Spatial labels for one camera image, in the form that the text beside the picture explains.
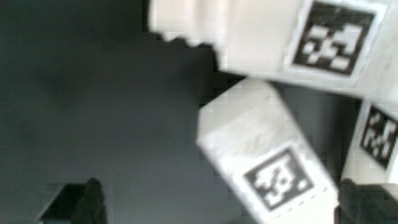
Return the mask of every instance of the black square pattern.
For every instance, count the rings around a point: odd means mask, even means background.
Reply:
[[[370,40],[375,13],[313,2],[293,64],[348,77]]]
[[[389,115],[375,108],[370,109],[361,147],[384,168],[389,166],[393,149],[398,138],[398,123]]]
[[[315,186],[290,148],[251,169],[245,180],[270,211],[302,196]]]

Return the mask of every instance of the white block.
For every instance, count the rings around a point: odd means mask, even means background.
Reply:
[[[336,186],[265,81],[203,107],[197,144],[258,223],[332,224]]]
[[[220,70],[398,102],[398,1],[151,3],[151,31],[215,44]]]
[[[357,184],[398,184],[398,106],[364,101],[343,178]]]

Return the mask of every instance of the black and white marker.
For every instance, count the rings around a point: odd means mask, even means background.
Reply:
[[[199,112],[197,144],[258,223],[334,223],[336,186],[265,81],[245,79]]]
[[[357,184],[398,184],[398,107],[364,101],[343,179]]]

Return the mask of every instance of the white cube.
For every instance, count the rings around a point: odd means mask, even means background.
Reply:
[[[197,144],[258,222],[332,224],[336,186],[265,81],[203,107]]]
[[[153,0],[149,15],[167,40],[215,45],[220,70],[398,102],[398,1]]]
[[[398,106],[364,101],[347,156],[343,179],[398,184]]]

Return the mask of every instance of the black object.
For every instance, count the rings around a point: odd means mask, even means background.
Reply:
[[[44,224],[107,224],[101,183],[66,184],[39,218]]]
[[[398,201],[380,185],[355,185],[343,180],[339,207],[338,223],[350,223],[348,218],[354,224],[398,224]]]

